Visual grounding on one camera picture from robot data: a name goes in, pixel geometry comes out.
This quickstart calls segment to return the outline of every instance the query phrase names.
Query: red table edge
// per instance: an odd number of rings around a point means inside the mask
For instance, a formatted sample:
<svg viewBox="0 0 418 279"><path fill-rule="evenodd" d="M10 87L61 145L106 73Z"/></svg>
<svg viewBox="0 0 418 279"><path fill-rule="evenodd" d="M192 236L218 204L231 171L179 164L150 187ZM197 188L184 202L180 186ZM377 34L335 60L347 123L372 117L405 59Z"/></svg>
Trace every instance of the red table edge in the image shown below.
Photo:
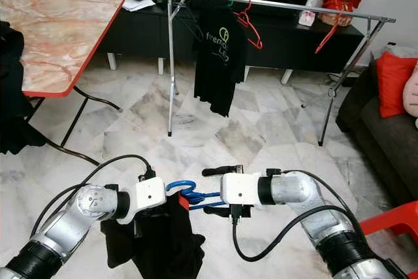
<svg viewBox="0 0 418 279"><path fill-rule="evenodd" d="M80 78L81 74L84 72L84 69L87 67L88 63L90 62L90 59L93 57L94 53L96 53L97 47L99 47L101 41L103 40L103 37L105 37L107 31L109 30L109 27L113 24L113 21L115 20L116 16L118 15L120 9L122 8L123 3L125 0L122 0L119 7L116 9L115 13L113 14L113 17L108 22L107 26L103 30L102 34L100 35L99 39L97 40L96 44L94 45L93 49L87 56L86 60L84 60L80 70L77 72L76 76L72 80L71 84L65 91L60 91L56 93L51 92L45 92L45 91L22 91L25 96L30 97L66 97L70 92L72 91L72 88L74 85L76 85L78 79Z"/></svg>

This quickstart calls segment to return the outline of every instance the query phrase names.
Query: red chair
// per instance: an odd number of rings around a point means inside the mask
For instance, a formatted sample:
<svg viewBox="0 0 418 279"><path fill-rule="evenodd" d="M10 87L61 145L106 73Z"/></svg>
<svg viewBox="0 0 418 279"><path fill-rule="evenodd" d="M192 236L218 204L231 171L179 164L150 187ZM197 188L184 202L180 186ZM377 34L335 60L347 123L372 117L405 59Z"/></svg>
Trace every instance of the red chair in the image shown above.
<svg viewBox="0 0 418 279"><path fill-rule="evenodd" d="M365 235L383 229L391 229L394 234L409 233L418 244L418 201L396 207L376 217L360 223ZM418 271L408 275L410 279L418 279Z"/></svg>

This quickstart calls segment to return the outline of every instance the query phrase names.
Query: marble tabletop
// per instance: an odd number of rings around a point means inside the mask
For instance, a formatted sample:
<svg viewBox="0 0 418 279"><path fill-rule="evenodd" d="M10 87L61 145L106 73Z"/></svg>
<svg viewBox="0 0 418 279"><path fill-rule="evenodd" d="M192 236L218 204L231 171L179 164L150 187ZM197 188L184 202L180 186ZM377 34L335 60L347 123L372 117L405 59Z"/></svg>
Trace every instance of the marble tabletop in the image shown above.
<svg viewBox="0 0 418 279"><path fill-rule="evenodd" d="M0 0L0 17L23 33L22 91L65 97L124 0Z"/></svg>

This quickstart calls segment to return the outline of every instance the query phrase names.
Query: wall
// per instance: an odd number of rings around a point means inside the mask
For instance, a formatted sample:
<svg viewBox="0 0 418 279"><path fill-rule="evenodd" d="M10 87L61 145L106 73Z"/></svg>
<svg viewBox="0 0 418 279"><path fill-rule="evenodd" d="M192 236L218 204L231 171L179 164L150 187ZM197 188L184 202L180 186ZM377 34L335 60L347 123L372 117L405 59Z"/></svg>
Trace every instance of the wall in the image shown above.
<svg viewBox="0 0 418 279"><path fill-rule="evenodd" d="M389 41L418 46L418 0L363 0L357 12L397 19L395 24L385 24L371 45L372 50L380 49ZM354 19L353 25L363 33L366 31L365 20ZM370 58L369 49L359 64L367 65Z"/></svg>

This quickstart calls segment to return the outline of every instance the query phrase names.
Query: marble floor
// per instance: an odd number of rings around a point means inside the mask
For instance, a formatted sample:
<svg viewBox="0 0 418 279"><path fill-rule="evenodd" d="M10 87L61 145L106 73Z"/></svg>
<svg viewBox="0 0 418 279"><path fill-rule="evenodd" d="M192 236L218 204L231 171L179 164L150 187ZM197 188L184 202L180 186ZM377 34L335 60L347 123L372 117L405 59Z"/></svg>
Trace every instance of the marble floor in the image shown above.
<svg viewBox="0 0 418 279"><path fill-rule="evenodd" d="M237 85L229 118L210 112L209 104L193 98L192 64L176 64L180 94L174 102L173 136L167 137L169 76L157 75L157 60L120 57L118 70L108 68L97 54L78 87L109 99L123 108L119 113L89 101L67 147L99 161L122 154L147 158L166 183L179 179L197 182L203 192L219 190L219 178L203 178L207 167L243 164L247 172L267 167L305 169L326 180L363 220L391 207L365 156L335 124L342 88L332 109L323 147L317 145L327 98L303 109L301 102L329 88L324 74L294 72L280 84L283 71L252 69L247 82ZM47 99L31 120L50 139L60 141L82 101L71 93L64 99ZM24 245L37 215L59 191L78 183L94 166L49 147L25 147L17 156L0 155L0 265ZM144 167L136 160L119 161L100 172L92 182L134 184ZM202 211L190 213L193 231L206 237L199 278L330 278L300 226L257 263L242 261L231 238L231 224ZM286 206L254 208L252 219L238 225L239 241L248 255L260 252L295 215ZM391 257L406 272L418 269L418 250L408 236L382 231L370 245ZM141 278L132 262L109 269L105 238L99 224L56 278Z"/></svg>

